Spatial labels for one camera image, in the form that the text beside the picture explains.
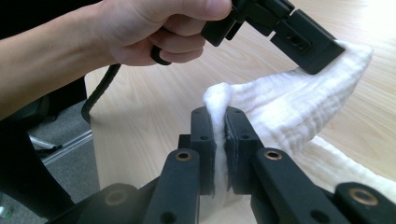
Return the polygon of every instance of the cord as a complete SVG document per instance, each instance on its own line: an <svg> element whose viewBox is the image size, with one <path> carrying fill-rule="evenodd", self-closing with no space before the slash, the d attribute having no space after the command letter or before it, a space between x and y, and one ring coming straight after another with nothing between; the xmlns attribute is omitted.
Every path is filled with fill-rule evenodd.
<svg viewBox="0 0 396 224"><path fill-rule="evenodd" d="M84 106L81 108L81 116L88 123L91 123L91 118L90 118L91 109L96 104L96 102L99 100L99 98L103 95L103 93L105 93L108 86L113 81L116 74L119 72L120 67L121 67L121 64L119 64L119 63L111 64L108 67L108 69L105 73L105 76L102 78L99 85L95 88L93 93L87 99Z"/></svg>

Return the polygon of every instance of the human arm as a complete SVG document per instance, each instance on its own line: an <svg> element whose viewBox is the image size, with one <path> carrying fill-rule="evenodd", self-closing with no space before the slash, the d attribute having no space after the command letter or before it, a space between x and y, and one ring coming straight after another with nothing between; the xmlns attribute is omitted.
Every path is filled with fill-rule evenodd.
<svg viewBox="0 0 396 224"><path fill-rule="evenodd" d="M195 59L205 21L230 10L228 0L105 0L1 40L0 119L96 68L155 64L153 44L168 62Z"/></svg>

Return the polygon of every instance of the wooden table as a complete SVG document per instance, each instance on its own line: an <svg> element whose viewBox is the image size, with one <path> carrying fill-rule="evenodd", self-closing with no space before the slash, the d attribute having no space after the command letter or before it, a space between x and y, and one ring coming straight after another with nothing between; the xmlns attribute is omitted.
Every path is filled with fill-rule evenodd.
<svg viewBox="0 0 396 224"><path fill-rule="evenodd" d="M396 4L391 0L293 0L339 39L375 53L360 84L320 136L378 175L396 181ZM245 24L233 41L207 44L190 63L123 66L92 110L101 188L142 186L157 177L178 135L190 133L191 111L220 82L246 83L296 65L269 38ZM106 68L87 75L88 92ZM248 201L219 211L207 223L254 223Z"/></svg>

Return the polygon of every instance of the white cloth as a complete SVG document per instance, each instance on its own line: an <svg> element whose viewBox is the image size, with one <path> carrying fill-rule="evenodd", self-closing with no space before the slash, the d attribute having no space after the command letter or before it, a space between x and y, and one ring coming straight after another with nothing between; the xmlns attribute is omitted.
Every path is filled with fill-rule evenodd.
<svg viewBox="0 0 396 224"><path fill-rule="evenodd" d="M354 91L373 53L367 46L338 43L346 51L314 76L297 68L241 85L220 83L206 91L204 101L218 147L216 195L201 198L201 218L235 199L226 192L223 130L227 106L243 110L264 145L286 151L317 185L332 191L338 183L356 181L396 202L396 183L374 174L316 136Z"/></svg>

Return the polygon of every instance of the gray carpet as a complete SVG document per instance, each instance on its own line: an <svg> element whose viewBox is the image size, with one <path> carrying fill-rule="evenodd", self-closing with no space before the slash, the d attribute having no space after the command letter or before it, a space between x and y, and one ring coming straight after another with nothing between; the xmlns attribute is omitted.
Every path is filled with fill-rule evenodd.
<svg viewBox="0 0 396 224"><path fill-rule="evenodd" d="M29 131L34 137L64 146L43 162L75 203L99 190L91 126L80 115L82 105L83 102L73 105L56 120L48 119ZM7 195L3 196L0 205L13 210L12 217L0 219L1 224L42 224L47 221Z"/></svg>

